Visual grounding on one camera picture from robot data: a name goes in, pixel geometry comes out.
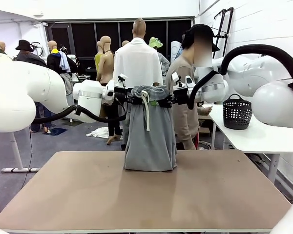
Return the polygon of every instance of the plastic basket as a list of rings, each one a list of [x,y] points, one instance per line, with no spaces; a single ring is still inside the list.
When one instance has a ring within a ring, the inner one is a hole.
[[[238,94],[232,94],[223,103],[224,126],[231,129],[247,129],[252,117],[252,107],[249,101],[243,100]]]

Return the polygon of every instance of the black jacket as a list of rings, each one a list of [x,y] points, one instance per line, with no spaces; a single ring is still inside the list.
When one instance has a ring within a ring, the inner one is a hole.
[[[66,71],[62,70],[62,68],[60,68],[60,62],[61,62],[61,55],[59,55],[59,53],[48,55],[48,58],[47,58],[48,68],[50,68],[51,70],[55,71],[58,74],[67,73]],[[68,57],[67,57],[67,62],[70,67],[70,72],[76,73],[77,72],[76,63]]]
[[[43,61],[43,59],[41,59],[38,55],[35,55],[33,53],[22,53],[20,52],[17,56],[16,56],[16,60],[18,61],[23,61],[23,62],[29,62],[35,65],[39,65],[42,67],[47,67],[47,64],[45,64],[45,62]]]

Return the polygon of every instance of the brown tabletop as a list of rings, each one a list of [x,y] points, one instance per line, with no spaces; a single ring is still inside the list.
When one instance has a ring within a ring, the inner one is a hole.
[[[124,152],[58,152],[0,214],[22,233],[261,232],[290,208],[237,150],[179,151],[172,172],[124,171]]]

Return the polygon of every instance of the person's hand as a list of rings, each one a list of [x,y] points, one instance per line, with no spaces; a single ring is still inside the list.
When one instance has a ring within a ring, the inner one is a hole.
[[[185,140],[185,141],[182,142],[182,144],[184,145],[185,150],[196,150],[192,139]]]
[[[211,112],[211,110],[212,110],[212,106],[210,106],[210,107],[203,107],[202,109],[201,109],[201,113],[202,113],[202,115],[203,116],[208,116],[209,114],[210,114],[210,112]]]

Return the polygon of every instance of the concrete floor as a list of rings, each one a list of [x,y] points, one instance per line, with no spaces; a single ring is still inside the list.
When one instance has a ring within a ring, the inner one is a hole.
[[[121,142],[113,142],[106,145],[106,139],[86,137],[86,134],[94,131],[98,127],[106,126],[103,123],[83,123],[76,127],[63,125],[63,120],[58,120],[54,124],[56,127],[65,128],[68,131],[59,136],[47,136],[42,132],[32,134],[32,162],[31,167],[42,167],[58,151],[100,151],[100,150],[120,150]],[[20,155],[24,167],[28,167],[31,146],[29,128],[15,132]],[[215,148],[222,148],[223,135],[216,132]],[[200,136],[200,141],[210,142],[209,136]],[[0,133],[0,211],[19,192],[24,183],[26,173],[2,173],[2,168],[15,167],[12,156],[12,149],[7,134]],[[28,182],[35,173],[28,173]]]

